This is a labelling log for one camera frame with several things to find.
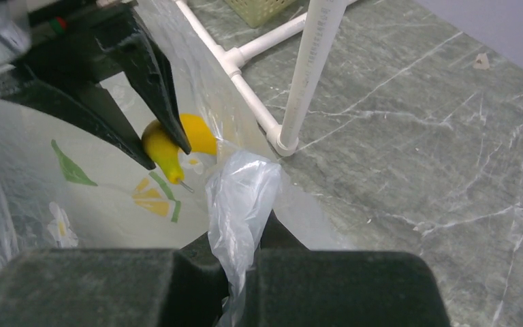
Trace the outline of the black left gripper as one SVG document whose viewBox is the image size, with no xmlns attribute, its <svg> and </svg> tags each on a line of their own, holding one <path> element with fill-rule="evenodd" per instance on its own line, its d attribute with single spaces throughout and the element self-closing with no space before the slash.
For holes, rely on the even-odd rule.
<svg viewBox="0 0 523 327">
<path fill-rule="evenodd" d="M 136 1 L 59 1 L 30 15 L 36 43 L 0 72 L 0 100 L 69 123 L 156 168 L 111 94 L 99 83 L 124 74 L 180 149 L 189 154 L 168 58 Z"/>
</svg>

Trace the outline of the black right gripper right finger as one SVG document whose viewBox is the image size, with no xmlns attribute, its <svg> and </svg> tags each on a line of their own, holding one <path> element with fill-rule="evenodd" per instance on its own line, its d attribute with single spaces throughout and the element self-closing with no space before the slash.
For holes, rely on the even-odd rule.
<svg viewBox="0 0 523 327">
<path fill-rule="evenodd" d="M 247 271 L 241 326 L 449 326 L 436 278 L 400 251 L 318 251 L 271 214 Z"/>
</svg>

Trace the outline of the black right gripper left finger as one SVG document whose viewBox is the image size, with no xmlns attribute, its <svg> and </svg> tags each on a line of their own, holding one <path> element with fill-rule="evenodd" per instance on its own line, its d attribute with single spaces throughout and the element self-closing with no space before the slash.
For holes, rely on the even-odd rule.
<svg viewBox="0 0 523 327">
<path fill-rule="evenodd" d="M 212 326 L 228 294 L 186 249 L 35 249 L 0 272 L 0 326 Z"/>
</svg>

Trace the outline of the yellow fake banana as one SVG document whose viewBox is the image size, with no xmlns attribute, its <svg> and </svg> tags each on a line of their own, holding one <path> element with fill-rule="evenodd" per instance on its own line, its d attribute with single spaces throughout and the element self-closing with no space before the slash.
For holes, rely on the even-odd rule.
<svg viewBox="0 0 523 327">
<path fill-rule="evenodd" d="M 180 120 L 192 151 L 214 156 L 217 154 L 217 139 L 201 116 L 182 113 Z M 161 169 L 167 180 L 192 193 L 193 189 L 185 184 L 185 172 L 179 161 L 180 147 L 158 120 L 145 127 L 141 141 L 145 153 Z"/>
</svg>

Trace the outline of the clear printed plastic bag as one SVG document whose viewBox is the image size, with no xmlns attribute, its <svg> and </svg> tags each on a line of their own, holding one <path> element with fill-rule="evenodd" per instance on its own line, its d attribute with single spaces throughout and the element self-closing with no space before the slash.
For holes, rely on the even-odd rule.
<svg viewBox="0 0 523 327">
<path fill-rule="evenodd" d="M 175 19 L 177 5 L 175 1 L 136 1 L 134 7 L 142 22 L 146 26 L 146 20 L 150 15 L 161 24 L 172 22 Z M 24 1 L 0 1 L 0 66 L 11 63 L 28 53 L 35 45 L 35 31 L 31 26 L 30 15 Z M 156 45 L 157 33 L 149 31 L 150 37 Z M 171 184 L 164 174 L 155 174 L 155 169 L 146 170 L 146 175 L 139 178 L 133 198 L 139 202 L 151 204 L 165 204 L 168 207 L 168 215 L 177 218 L 180 203 L 174 197 Z M 4 233 L 0 236 L 0 270 L 6 267 L 6 263 L 12 260 L 17 252 L 17 240 L 10 214 L 4 211 L 0 214 L 0 223 L 3 225 Z M 195 259 L 195 254 L 190 247 L 185 247 L 190 256 Z"/>
</svg>

